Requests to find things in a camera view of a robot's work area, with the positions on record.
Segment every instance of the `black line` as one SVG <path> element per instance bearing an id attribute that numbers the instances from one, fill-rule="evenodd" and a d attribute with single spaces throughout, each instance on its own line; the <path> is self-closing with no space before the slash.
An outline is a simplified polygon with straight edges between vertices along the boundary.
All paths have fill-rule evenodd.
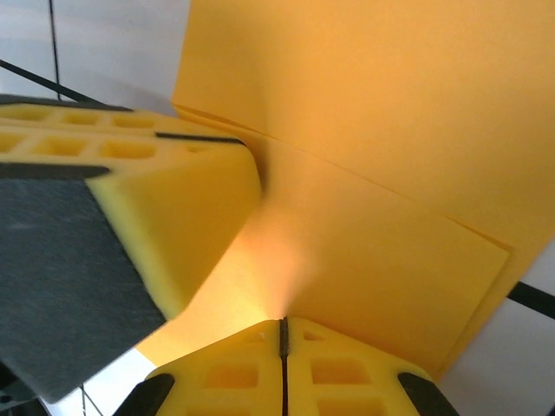
<path id="1" fill-rule="evenodd" d="M 218 137 L 218 136 L 198 136 L 196 134 L 179 134 L 179 133 L 164 133 L 156 132 L 156 137 L 159 139 L 174 139 L 174 140 L 193 140 L 193 141 L 208 141 L 212 143 L 230 143 L 233 145 L 245 145 L 241 140 L 234 137 Z"/>
<path id="2" fill-rule="evenodd" d="M 91 399 L 91 397 L 88 395 L 87 390 L 85 390 L 85 386 L 82 385 L 82 391 L 83 394 L 85 395 L 85 397 L 88 399 L 88 401 L 91 402 L 91 404 L 93 405 L 93 407 L 95 408 L 95 410 L 98 412 L 98 414 L 100 414 L 101 416 L 104 416 L 101 412 L 101 409 L 98 408 L 98 406 L 96 405 L 95 401 Z"/>
<path id="3" fill-rule="evenodd" d="M 545 293 L 543 290 L 518 282 L 507 297 L 542 315 L 555 319 L 555 296 Z"/>
<path id="4" fill-rule="evenodd" d="M 52 53 L 54 55 L 54 75 L 55 83 L 60 87 L 60 66 L 58 65 L 58 43 L 56 41 L 56 25 L 54 22 L 54 2 L 49 0 L 49 14 L 50 14 L 50 35 L 52 37 Z M 56 91 L 58 100 L 62 100 L 60 91 Z"/>
<path id="5" fill-rule="evenodd" d="M 281 405 L 282 416 L 289 414 L 289 381 L 287 373 L 287 357 L 289 356 L 289 323 L 287 316 L 279 321 L 279 357 L 281 358 L 281 374 L 283 398 Z"/>
<path id="6" fill-rule="evenodd" d="M 55 82 L 52 82 L 47 78 L 44 78 L 43 76 L 33 74 L 32 72 L 29 72 L 27 69 L 20 68 L 17 65 L 14 65 L 13 63 L 9 63 L 1 59 L 0 59 L 0 68 L 7 69 L 8 71 L 16 75 L 19 75 L 29 81 L 33 81 L 34 83 L 41 85 L 51 91 L 60 93 L 61 95 L 64 95 L 70 98 L 71 100 L 75 100 L 78 102 L 93 102 L 96 104 L 102 104 L 100 101 L 87 97 L 86 95 L 78 93 L 73 89 L 66 88 L 63 85 L 58 85 Z"/>

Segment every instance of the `black wire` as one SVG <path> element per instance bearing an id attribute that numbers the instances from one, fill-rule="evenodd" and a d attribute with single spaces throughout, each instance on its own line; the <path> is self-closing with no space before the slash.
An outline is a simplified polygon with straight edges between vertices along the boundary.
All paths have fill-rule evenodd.
<path id="1" fill-rule="evenodd" d="M 50 13 L 50 35 L 52 36 L 52 52 L 54 54 L 54 74 L 55 83 L 60 87 L 60 66 L 58 64 L 58 43 L 56 41 L 56 25 L 54 22 L 54 0 L 49 0 L 49 13 Z M 58 100 L 62 100 L 60 91 L 56 91 Z"/>

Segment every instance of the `square hole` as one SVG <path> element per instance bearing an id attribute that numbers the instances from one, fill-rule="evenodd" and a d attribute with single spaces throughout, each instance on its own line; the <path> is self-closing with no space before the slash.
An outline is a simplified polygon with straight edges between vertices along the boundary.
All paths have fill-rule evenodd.
<path id="1" fill-rule="evenodd" d="M 219 364 L 206 376 L 206 388 L 253 388 L 258 384 L 258 369 L 252 364 Z"/>
<path id="2" fill-rule="evenodd" d="M 156 153 L 156 146 L 132 141 L 107 141 L 101 146 L 100 155 L 116 159 L 148 159 Z"/>
<path id="3" fill-rule="evenodd" d="M 245 409 L 189 409 L 186 416 L 249 416 Z"/>
<path id="4" fill-rule="evenodd" d="M 98 121 L 98 114 L 88 112 L 67 112 L 62 119 L 63 123 L 77 124 L 80 126 L 93 126 Z"/>
<path id="5" fill-rule="evenodd" d="M 154 127 L 154 120 L 139 115 L 115 115 L 112 124 L 125 128 L 150 128 Z"/>
<path id="6" fill-rule="evenodd" d="M 7 153 L 25 137 L 22 134 L 0 133 L 0 153 Z"/>
<path id="7" fill-rule="evenodd" d="M 351 358 L 319 358 L 310 363 L 314 384 L 370 384 L 360 361 Z"/>
<path id="8" fill-rule="evenodd" d="M 40 121 L 50 114 L 51 110 L 44 107 L 10 106 L 0 110 L 0 117 L 12 120 Z"/>
<path id="9" fill-rule="evenodd" d="M 383 400 L 379 398 L 320 399 L 320 416 L 385 416 Z"/>
<path id="10" fill-rule="evenodd" d="M 54 154 L 56 156 L 78 156 L 87 145 L 87 141 L 72 137 L 48 137 L 42 140 L 32 151 L 35 154 Z"/>

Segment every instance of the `gray felt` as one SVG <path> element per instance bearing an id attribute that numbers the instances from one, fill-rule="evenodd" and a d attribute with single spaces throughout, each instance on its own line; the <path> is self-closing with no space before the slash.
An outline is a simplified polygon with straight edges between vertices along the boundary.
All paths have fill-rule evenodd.
<path id="1" fill-rule="evenodd" d="M 81 179 L 0 178 L 0 361 L 56 401 L 165 322 Z"/>

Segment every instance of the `black strap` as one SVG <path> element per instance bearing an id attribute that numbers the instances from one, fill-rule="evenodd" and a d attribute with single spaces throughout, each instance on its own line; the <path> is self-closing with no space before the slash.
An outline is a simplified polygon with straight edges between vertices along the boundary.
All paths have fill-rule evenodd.
<path id="1" fill-rule="evenodd" d="M 518 282 L 509 293 L 508 298 L 542 315 L 555 319 L 555 296 L 545 293 L 543 290 Z"/>
<path id="2" fill-rule="evenodd" d="M 60 95 L 63 95 L 64 97 L 68 97 L 71 100 L 75 100 L 77 102 L 89 102 L 94 104 L 102 104 L 100 101 L 87 97 L 86 95 L 78 93 L 73 89 L 66 88 L 62 85 L 56 84 L 55 82 L 52 82 L 51 80 L 44 78 L 40 75 L 33 74 L 32 72 L 29 72 L 26 69 L 20 68 L 17 65 L 14 65 L 13 63 L 0 60 L 0 68 L 7 69 L 8 71 L 16 75 L 19 75 L 29 81 L 33 81 L 34 83 L 41 85 Z"/>

